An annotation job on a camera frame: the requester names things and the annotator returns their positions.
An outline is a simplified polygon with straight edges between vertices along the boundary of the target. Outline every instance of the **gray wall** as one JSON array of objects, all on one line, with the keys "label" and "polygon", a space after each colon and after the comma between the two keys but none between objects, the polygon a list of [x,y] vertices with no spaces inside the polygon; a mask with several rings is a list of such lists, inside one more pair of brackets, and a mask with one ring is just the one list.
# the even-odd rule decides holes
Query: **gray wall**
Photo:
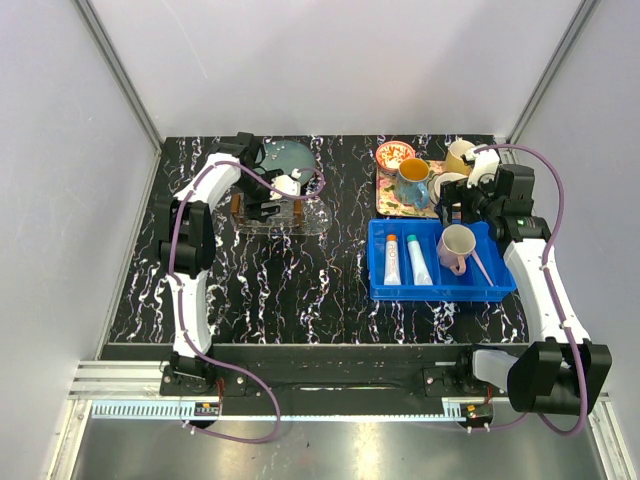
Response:
[{"label": "gray wall", "polygon": [[0,14],[0,469],[34,479],[96,351],[153,151],[72,2]]},{"label": "gray wall", "polygon": [[93,0],[166,136],[508,134],[580,0]]},{"label": "gray wall", "polygon": [[[611,392],[640,461],[640,3],[602,2],[520,143],[539,149],[566,186],[562,278],[580,320],[613,353]],[[518,158],[536,165],[524,155]],[[538,213],[555,219],[550,175],[536,170]]]}]

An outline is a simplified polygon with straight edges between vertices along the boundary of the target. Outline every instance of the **marble pattern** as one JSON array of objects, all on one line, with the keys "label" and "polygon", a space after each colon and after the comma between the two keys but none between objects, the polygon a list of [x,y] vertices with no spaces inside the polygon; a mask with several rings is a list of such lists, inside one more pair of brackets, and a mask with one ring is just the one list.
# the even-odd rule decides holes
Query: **marble pattern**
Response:
[{"label": "marble pattern", "polygon": [[[285,137],[268,137],[271,142]],[[528,334],[517,293],[502,303],[376,302],[368,298],[367,225],[375,209],[375,150],[387,140],[444,159],[454,135],[286,137],[308,145],[327,180],[321,199],[333,215],[316,236],[244,235],[230,218],[231,193],[214,212],[216,257],[207,282],[216,343],[523,342]],[[464,135],[475,143],[490,136]],[[183,188],[214,137],[169,138],[151,201]],[[314,180],[309,188],[314,188]],[[115,319],[111,343],[170,343],[171,294],[153,258],[147,210]]]}]

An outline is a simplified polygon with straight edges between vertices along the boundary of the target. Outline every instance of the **orange bowl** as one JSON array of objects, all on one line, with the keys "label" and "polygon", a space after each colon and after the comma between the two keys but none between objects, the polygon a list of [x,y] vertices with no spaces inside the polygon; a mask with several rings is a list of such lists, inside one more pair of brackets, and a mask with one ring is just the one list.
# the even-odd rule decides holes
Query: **orange bowl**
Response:
[{"label": "orange bowl", "polygon": [[416,151],[404,142],[386,142],[376,150],[376,162],[386,173],[395,174],[403,160],[416,156]]}]

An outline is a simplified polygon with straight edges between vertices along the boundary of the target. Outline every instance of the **toothpaste tube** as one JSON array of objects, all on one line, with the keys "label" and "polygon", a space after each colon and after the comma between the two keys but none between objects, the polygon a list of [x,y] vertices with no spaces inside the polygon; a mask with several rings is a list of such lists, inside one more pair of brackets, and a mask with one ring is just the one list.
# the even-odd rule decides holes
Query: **toothpaste tube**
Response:
[{"label": "toothpaste tube", "polygon": [[411,258],[411,270],[413,270],[413,284],[414,285],[433,285],[431,275],[427,269],[427,264],[424,263],[424,256],[420,249],[420,243],[415,235],[409,235],[407,237],[407,248],[409,249],[409,258]]},{"label": "toothpaste tube", "polygon": [[400,281],[398,241],[395,235],[387,235],[387,245],[384,252],[384,284],[402,285]]}]

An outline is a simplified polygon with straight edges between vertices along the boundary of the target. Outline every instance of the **blue plastic bin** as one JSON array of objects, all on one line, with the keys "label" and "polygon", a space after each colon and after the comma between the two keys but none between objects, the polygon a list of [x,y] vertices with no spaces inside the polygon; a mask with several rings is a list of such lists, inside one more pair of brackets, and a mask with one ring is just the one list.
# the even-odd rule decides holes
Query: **blue plastic bin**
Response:
[{"label": "blue plastic bin", "polygon": [[[367,264],[371,298],[374,300],[429,300],[457,302],[499,302],[516,289],[511,272],[504,264],[495,242],[489,238],[489,225],[484,222],[468,225],[476,236],[476,252],[482,260],[494,286],[471,258],[467,258],[467,271],[456,276],[440,265],[436,246],[443,227],[438,220],[371,220]],[[402,285],[384,285],[384,251],[387,235],[398,238],[400,252],[400,278]],[[414,285],[407,237],[418,237],[422,255],[431,274],[433,285]]]}]

